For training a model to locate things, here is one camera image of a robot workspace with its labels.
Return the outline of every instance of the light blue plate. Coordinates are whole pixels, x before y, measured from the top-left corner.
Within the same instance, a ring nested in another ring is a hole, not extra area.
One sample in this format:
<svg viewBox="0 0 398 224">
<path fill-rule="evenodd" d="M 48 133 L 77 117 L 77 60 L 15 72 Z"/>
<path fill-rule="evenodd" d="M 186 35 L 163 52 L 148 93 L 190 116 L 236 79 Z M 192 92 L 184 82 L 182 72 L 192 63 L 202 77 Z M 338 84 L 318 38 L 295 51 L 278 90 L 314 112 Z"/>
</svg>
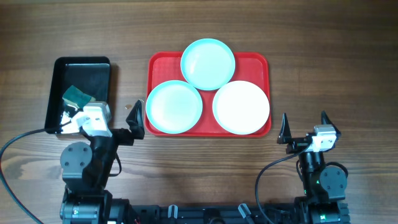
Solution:
<svg viewBox="0 0 398 224">
<path fill-rule="evenodd" d="M 159 131 L 179 134 L 199 120 L 203 102 L 197 89 L 186 82 L 171 80 L 155 87 L 148 96 L 146 113 Z"/>
<path fill-rule="evenodd" d="M 227 84 L 235 72 L 235 58 L 227 45 L 215 39 L 190 44 L 182 54 L 182 75 L 200 90 L 217 90 Z"/>
</svg>

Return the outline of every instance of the black tray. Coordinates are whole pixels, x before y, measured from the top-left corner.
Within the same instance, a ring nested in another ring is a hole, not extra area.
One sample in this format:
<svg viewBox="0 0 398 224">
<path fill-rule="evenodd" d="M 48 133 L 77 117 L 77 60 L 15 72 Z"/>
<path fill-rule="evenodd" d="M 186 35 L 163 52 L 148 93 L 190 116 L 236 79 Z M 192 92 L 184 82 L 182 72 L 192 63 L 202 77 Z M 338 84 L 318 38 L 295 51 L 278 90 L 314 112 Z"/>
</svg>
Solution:
<svg viewBox="0 0 398 224">
<path fill-rule="evenodd" d="M 97 101 L 108 102 L 110 77 L 111 64 L 107 57 L 58 58 L 54 64 L 44 128 L 58 127 L 65 114 L 69 114 L 69 117 L 76 114 L 76 111 L 66 106 L 62 99 L 62 95 L 72 85 Z M 61 134 L 60 131 L 47 133 Z"/>
</svg>

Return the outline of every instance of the wire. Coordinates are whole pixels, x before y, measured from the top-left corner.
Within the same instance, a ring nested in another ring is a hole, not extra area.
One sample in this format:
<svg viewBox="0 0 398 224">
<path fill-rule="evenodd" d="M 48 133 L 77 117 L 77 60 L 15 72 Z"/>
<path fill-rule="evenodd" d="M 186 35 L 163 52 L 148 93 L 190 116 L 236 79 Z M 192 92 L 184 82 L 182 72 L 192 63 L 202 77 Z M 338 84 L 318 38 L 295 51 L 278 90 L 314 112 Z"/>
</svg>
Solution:
<svg viewBox="0 0 398 224">
<path fill-rule="evenodd" d="M 70 121 L 57 127 L 57 128 L 43 128 L 43 129 L 38 129 L 38 130 L 34 130 L 34 131 L 28 131 L 24 134 L 20 134 L 17 137 L 14 137 L 13 139 L 11 139 L 10 141 L 8 141 L 2 148 L 0 151 L 0 179 L 2 184 L 4 185 L 4 188 L 7 190 L 7 192 L 10 194 L 11 198 L 14 199 L 15 203 L 17 203 L 17 205 L 28 215 L 30 216 L 35 222 L 37 223 L 43 223 L 41 222 L 35 215 L 32 214 L 32 212 L 30 212 L 23 204 L 22 202 L 16 197 L 16 195 L 14 194 L 14 192 L 11 190 L 10 186 L 8 185 L 6 178 L 4 176 L 4 174 L 2 173 L 2 169 L 1 169 L 1 158 L 2 155 L 4 154 L 4 151 L 7 149 L 8 146 L 10 146 L 12 143 L 14 143 L 15 141 L 17 141 L 18 139 L 21 139 L 23 137 L 29 136 L 31 134 L 36 134 L 36 133 L 41 133 L 44 131 L 58 131 L 61 127 L 70 124 Z"/>
<path fill-rule="evenodd" d="M 296 171 L 297 171 L 297 173 L 298 173 L 298 177 L 300 178 L 301 182 L 303 182 L 303 176 L 301 175 L 301 172 L 300 172 L 300 169 L 299 169 L 299 162 L 300 162 L 300 159 L 297 159 L 297 162 L 296 162 Z"/>
<path fill-rule="evenodd" d="M 342 169 L 344 171 L 344 173 L 346 174 L 346 177 L 348 177 L 348 169 L 345 166 L 341 165 L 340 163 L 338 163 L 338 162 L 328 162 L 328 163 L 326 163 L 326 166 L 337 166 L 340 169 Z"/>
<path fill-rule="evenodd" d="M 110 174 L 109 177 L 117 177 L 122 172 L 122 162 L 120 161 L 119 155 L 116 153 L 116 160 L 119 164 L 119 172 L 117 174 Z"/>
<path fill-rule="evenodd" d="M 285 158 L 279 159 L 277 161 L 271 162 L 270 164 L 268 164 L 267 166 L 262 168 L 262 170 L 260 171 L 259 175 L 257 176 L 256 184 L 254 186 L 254 194 L 256 195 L 257 206 L 259 207 L 259 210 L 260 210 L 261 214 L 264 216 L 264 218 L 266 218 L 266 220 L 270 224 L 274 224 L 274 223 L 268 218 L 268 216 L 266 215 L 265 211 L 262 209 L 261 204 L 260 204 L 259 192 L 258 192 L 260 177 L 268 168 L 272 167 L 273 165 L 278 164 L 278 163 L 283 162 L 283 161 L 286 161 L 286 160 L 291 159 L 293 157 L 296 157 L 296 156 L 300 155 L 301 153 L 305 152 L 307 149 L 308 149 L 308 147 L 305 148 L 304 150 L 296 153 L 296 154 L 293 154 L 293 155 L 287 156 Z"/>
</svg>

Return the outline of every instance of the plastic tray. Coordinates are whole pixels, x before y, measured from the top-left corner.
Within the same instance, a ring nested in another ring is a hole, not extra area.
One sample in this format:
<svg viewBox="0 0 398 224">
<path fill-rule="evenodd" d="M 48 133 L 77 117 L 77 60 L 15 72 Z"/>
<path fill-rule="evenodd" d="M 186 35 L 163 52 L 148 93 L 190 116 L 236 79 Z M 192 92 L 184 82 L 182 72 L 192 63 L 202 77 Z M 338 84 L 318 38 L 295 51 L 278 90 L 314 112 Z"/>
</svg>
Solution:
<svg viewBox="0 0 398 224">
<path fill-rule="evenodd" d="M 182 76 L 180 61 L 183 52 L 159 52 L 149 60 L 147 97 L 149 93 L 159 84 L 169 80 L 185 81 Z M 268 63 L 259 53 L 236 52 L 234 53 L 236 68 L 231 81 L 244 80 L 256 84 L 267 95 L 271 107 L 271 96 L 269 91 Z M 197 124 L 190 130 L 181 134 L 167 134 L 157 130 L 145 115 L 145 126 L 147 130 L 156 136 L 198 136 L 198 137 L 262 137 L 271 128 L 271 112 L 265 125 L 258 131 L 247 135 L 232 134 L 224 130 L 213 116 L 212 103 L 215 91 L 198 90 L 203 100 L 203 112 Z M 242 113 L 244 113 L 244 102 L 242 102 Z"/>
<path fill-rule="evenodd" d="M 44 128 L 60 126 L 65 113 L 69 118 L 75 115 L 76 111 L 65 106 L 62 99 L 62 95 L 72 85 L 83 93 L 95 97 L 97 101 L 108 102 L 110 77 L 111 64 L 107 57 L 58 58 L 54 63 Z M 47 133 L 62 134 L 60 131 L 47 131 Z"/>
</svg>

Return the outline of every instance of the plate rim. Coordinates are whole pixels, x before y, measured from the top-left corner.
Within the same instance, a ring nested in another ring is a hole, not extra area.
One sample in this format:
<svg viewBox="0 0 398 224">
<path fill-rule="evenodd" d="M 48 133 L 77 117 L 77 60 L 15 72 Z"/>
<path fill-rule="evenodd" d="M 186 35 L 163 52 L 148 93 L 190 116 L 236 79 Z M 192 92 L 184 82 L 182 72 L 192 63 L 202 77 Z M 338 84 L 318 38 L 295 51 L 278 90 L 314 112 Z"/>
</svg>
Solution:
<svg viewBox="0 0 398 224">
<path fill-rule="evenodd" d="M 219 86 L 218 88 L 200 88 L 200 87 L 194 85 L 192 82 L 190 82 L 190 80 L 189 80 L 189 79 L 187 78 L 187 76 L 184 74 L 184 69 L 183 69 L 183 68 L 185 68 L 185 66 L 183 66 L 183 62 L 185 61 L 185 59 L 186 59 L 187 55 L 189 54 L 190 50 L 191 50 L 192 48 L 196 47 L 198 44 L 201 44 L 201 42 L 204 42 L 204 43 L 208 43 L 208 42 L 216 43 L 217 45 L 219 45 L 220 47 L 222 47 L 222 48 L 227 52 L 228 56 L 232 59 L 232 60 L 231 60 L 231 61 L 232 61 L 232 65 L 231 65 L 231 68 L 232 68 L 232 69 L 231 69 L 230 77 L 228 78 L 228 80 L 227 80 L 224 84 L 222 84 L 222 85 Z M 235 74 L 235 70 L 236 70 L 236 60 L 235 60 L 235 56 L 234 56 L 234 53 L 232 52 L 232 50 L 231 50 L 224 42 L 222 42 L 222 41 L 220 41 L 220 40 L 217 40 L 217 39 L 204 38 L 204 39 L 199 39 L 199 40 L 196 40 L 196 41 L 192 42 L 192 43 L 183 51 L 182 56 L 181 56 L 181 61 L 180 61 L 180 68 L 181 68 L 181 73 L 182 73 L 182 76 L 184 77 L 184 79 L 185 79 L 189 84 L 191 84 L 193 87 L 195 87 L 195 88 L 197 88 L 197 89 L 199 89 L 199 90 L 212 91 L 212 90 L 218 90 L 218 89 L 220 89 L 221 87 L 223 87 L 224 85 L 226 85 L 229 81 L 231 81 L 232 77 L 233 77 L 234 74 Z"/>
<path fill-rule="evenodd" d="M 192 124 L 192 125 L 189 125 L 189 126 L 188 126 L 188 129 L 185 129 L 184 131 L 179 131 L 179 132 L 170 132 L 170 131 L 168 131 L 168 130 L 165 131 L 164 129 L 159 129 L 159 127 L 158 127 L 157 125 L 155 125 L 156 122 L 153 122 L 153 121 L 154 121 L 154 120 L 153 120 L 153 117 L 148 113 L 148 111 L 149 111 L 148 109 L 151 109 L 151 108 L 152 108 L 152 105 L 150 104 L 150 102 L 151 102 L 152 99 L 154 98 L 154 95 L 151 95 L 151 93 L 153 93 L 154 91 L 156 91 L 156 89 L 157 89 L 157 91 L 158 91 L 160 88 L 164 88 L 163 86 L 168 86 L 168 85 L 171 85 L 172 83 L 176 83 L 176 84 L 178 84 L 178 85 L 183 85 L 183 86 L 187 87 L 189 90 L 191 90 L 191 91 L 193 92 L 193 94 L 196 96 L 196 98 L 200 100 L 200 102 L 199 102 L 199 104 L 198 104 L 198 105 L 200 106 L 200 109 L 198 109 L 198 111 L 197 111 L 197 114 L 196 114 L 196 116 L 195 116 L 194 122 L 192 122 L 193 124 Z M 151 125 L 153 125 L 153 127 L 155 127 L 155 128 L 158 129 L 159 131 L 161 131 L 161 132 L 163 132 L 163 133 L 166 133 L 166 134 L 181 134 L 181 133 L 184 133 L 184 132 L 186 132 L 186 131 L 192 129 L 192 128 L 198 123 L 198 121 L 199 121 L 199 119 L 200 119 L 202 113 L 203 113 L 203 99 L 201 98 L 201 95 L 199 94 L 198 90 L 197 90 L 194 86 L 192 86 L 191 84 L 189 84 L 189 83 L 187 83 L 187 82 L 185 82 L 185 81 L 181 81 L 181 80 L 169 80 L 169 81 L 166 81 L 166 82 L 162 82 L 161 84 L 155 86 L 155 88 L 153 88 L 153 90 L 149 93 L 149 95 L 148 95 L 148 97 L 147 97 L 147 101 L 146 101 L 146 115 L 147 115 L 147 118 L 148 118 L 149 122 L 151 123 Z"/>
<path fill-rule="evenodd" d="M 267 115 L 267 119 L 265 120 L 264 124 L 262 124 L 262 125 L 260 126 L 260 128 L 258 128 L 257 130 L 255 130 L 255 131 L 253 131 L 253 132 L 251 132 L 251 133 L 241 134 L 241 133 L 236 133 L 236 132 L 234 132 L 234 131 L 231 131 L 230 128 L 226 128 L 226 127 L 220 122 L 220 120 L 218 119 L 218 114 L 215 113 L 215 111 L 216 111 L 216 109 L 217 109 L 217 106 L 216 106 L 215 102 L 216 102 L 216 99 L 218 99 L 218 98 L 220 97 L 222 88 L 223 88 L 224 86 L 230 84 L 230 83 L 235 83 L 235 82 L 244 82 L 244 83 L 250 83 L 250 84 L 252 84 L 252 85 L 255 85 L 255 86 L 256 86 L 258 89 L 260 89 L 261 92 L 266 96 L 266 99 L 267 99 L 267 102 L 268 102 L 268 115 Z M 271 113 L 271 105 L 270 105 L 270 103 L 269 103 L 269 99 L 268 99 L 268 96 L 266 95 L 266 93 L 265 93 L 260 87 L 258 87 L 256 84 L 251 83 L 251 82 L 248 82 L 248 81 L 244 81 L 244 80 L 236 80 L 236 81 L 228 82 L 227 84 L 223 85 L 223 86 L 216 92 L 216 94 L 214 95 L 213 102 L 212 102 L 212 104 L 211 104 L 211 109 L 213 110 L 213 116 L 214 116 L 214 118 L 216 119 L 216 122 L 217 122 L 224 130 L 226 130 L 226 131 L 228 131 L 228 132 L 230 132 L 230 133 L 232 133 L 232 134 L 237 134 L 237 135 L 240 135 L 240 136 L 245 136 L 245 135 L 248 135 L 248 134 L 252 134 L 252 133 L 255 133 L 256 131 L 260 130 L 260 129 L 267 123 L 267 121 L 268 121 L 268 119 L 269 119 L 269 115 L 270 115 L 270 113 Z"/>
</svg>

